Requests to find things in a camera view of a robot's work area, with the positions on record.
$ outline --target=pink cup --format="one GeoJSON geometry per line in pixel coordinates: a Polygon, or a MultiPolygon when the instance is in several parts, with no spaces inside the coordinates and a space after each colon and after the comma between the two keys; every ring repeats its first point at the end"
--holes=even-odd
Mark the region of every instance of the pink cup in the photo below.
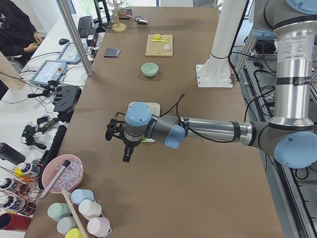
{"type": "Polygon", "coordinates": [[[106,217],[95,217],[88,222],[87,230],[96,237],[105,237],[112,230],[110,221],[106,217]]]}

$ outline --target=wooden cutting board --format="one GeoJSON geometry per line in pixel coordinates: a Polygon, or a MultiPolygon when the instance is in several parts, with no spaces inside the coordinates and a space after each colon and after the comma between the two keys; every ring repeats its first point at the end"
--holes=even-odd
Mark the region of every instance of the wooden cutting board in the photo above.
{"type": "Polygon", "coordinates": [[[167,42],[152,42],[154,35],[148,35],[147,48],[145,51],[146,57],[173,57],[173,35],[168,36],[167,42]],[[171,49],[169,51],[164,51],[163,46],[169,45],[171,49]]]}

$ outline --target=mint green bowl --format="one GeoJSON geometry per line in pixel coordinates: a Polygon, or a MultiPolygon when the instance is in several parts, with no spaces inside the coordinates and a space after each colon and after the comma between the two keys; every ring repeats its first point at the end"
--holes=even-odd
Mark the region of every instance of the mint green bowl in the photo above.
{"type": "Polygon", "coordinates": [[[153,77],[158,73],[159,67],[156,63],[148,62],[141,66],[141,71],[146,77],[153,77]]]}

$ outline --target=white pillar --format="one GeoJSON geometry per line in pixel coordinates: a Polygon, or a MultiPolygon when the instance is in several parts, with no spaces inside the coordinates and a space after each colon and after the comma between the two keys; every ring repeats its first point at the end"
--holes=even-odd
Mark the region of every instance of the white pillar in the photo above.
{"type": "Polygon", "coordinates": [[[227,56],[230,53],[246,3],[247,0],[224,1],[211,56],[204,65],[196,65],[198,87],[232,87],[227,56]]]}

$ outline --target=white desk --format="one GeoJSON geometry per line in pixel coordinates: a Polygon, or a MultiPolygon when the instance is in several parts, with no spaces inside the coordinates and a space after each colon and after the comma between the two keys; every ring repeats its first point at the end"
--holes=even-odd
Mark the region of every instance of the white desk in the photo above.
{"type": "MultiPolygon", "coordinates": [[[[76,25],[78,23],[79,17],[80,16],[78,15],[73,15],[76,25]]],[[[98,41],[100,41],[103,36],[104,34],[99,34],[98,41]]],[[[50,52],[61,52],[64,47],[59,45],[58,43],[61,38],[66,38],[72,41],[62,18],[49,32],[40,47],[34,53],[33,58],[50,52]]],[[[57,56],[58,54],[51,54],[31,59],[29,63],[24,67],[22,72],[26,70],[37,70],[45,60],[56,60],[57,56]]],[[[67,77],[64,83],[78,85],[83,88],[85,80],[87,78],[87,74],[82,66],[82,63],[79,62],[76,65],[69,64],[66,70],[68,69],[70,70],[67,72],[67,77]]],[[[27,72],[23,74],[23,78],[31,79],[33,74],[34,72],[27,72]]],[[[32,88],[31,86],[26,84],[21,91],[8,90],[2,100],[11,103],[19,102],[26,99],[28,94],[34,93],[35,91],[35,88],[32,88]]],[[[36,119],[42,117],[43,115],[49,115],[51,118],[57,116],[57,113],[53,112],[54,105],[51,103],[53,98],[40,97],[40,99],[42,99],[43,102],[47,104],[45,105],[46,108],[44,108],[40,104],[40,102],[37,101],[38,99],[39,97],[37,97],[36,99],[28,99],[16,104],[9,104],[0,101],[0,142],[7,143],[23,155],[25,155],[27,162],[30,162],[35,158],[41,158],[45,150],[41,150],[34,145],[27,146],[21,143],[21,135],[24,127],[29,122],[33,122],[34,124],[36,124],[36,119]]],[[[47,149],[49,149],[59,125],[61,124],[58,123],[57,125],[53,126],[44,135],[42,135],[41,133],[37,133],[35,135],[35,141],[45,144],[47,146],[47,149]]],[[[15,167],[15,165],[13,165],[12,163],[4,160],[0,160],[0,166],[5,167],[9,170],[12,170],[15,167]]],[[[0,168],[0,178],[11,176],[11,174],[0,168]]],[[[0,230],[0,237],[22,238],[24,237],[24,233],[0,230]]]]}

